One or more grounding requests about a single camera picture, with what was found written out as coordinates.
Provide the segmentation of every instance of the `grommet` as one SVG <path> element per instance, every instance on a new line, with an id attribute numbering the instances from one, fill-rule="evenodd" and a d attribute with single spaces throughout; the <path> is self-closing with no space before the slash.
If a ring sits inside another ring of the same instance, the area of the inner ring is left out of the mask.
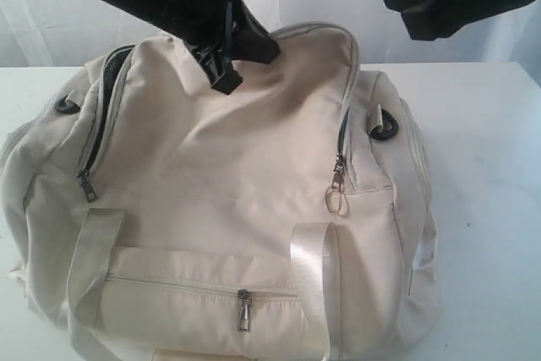
<path id="1" fill-rule="evenodd" d="M 72 115 L 79 113 L 81 111 L 81 108 L 72 101 L 69 101 L 68 97 L 65 96 L 55 103 L 54 110 L 61 114 Z"/>
<path id="2" fill-rule="evenodd" d="M 383 126 L 372 130 L 370 137 L 378 141 L 387 141 L 398 134 L 399 126 L 395 118 L 385 109 L 381 110 L 381 115 L 383 118 Z"/>

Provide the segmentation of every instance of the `canvas bag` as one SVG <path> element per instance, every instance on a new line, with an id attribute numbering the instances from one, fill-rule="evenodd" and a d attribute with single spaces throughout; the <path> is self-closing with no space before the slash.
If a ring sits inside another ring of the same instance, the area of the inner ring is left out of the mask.
<path id="1" fill-rule="evenodd" d="M 341 27 L 213 91 L 165 33 L 76 74 L 4 147 L 30 308 L 89 361 L 365 359 L 440 301 L 422 137 Z"/>

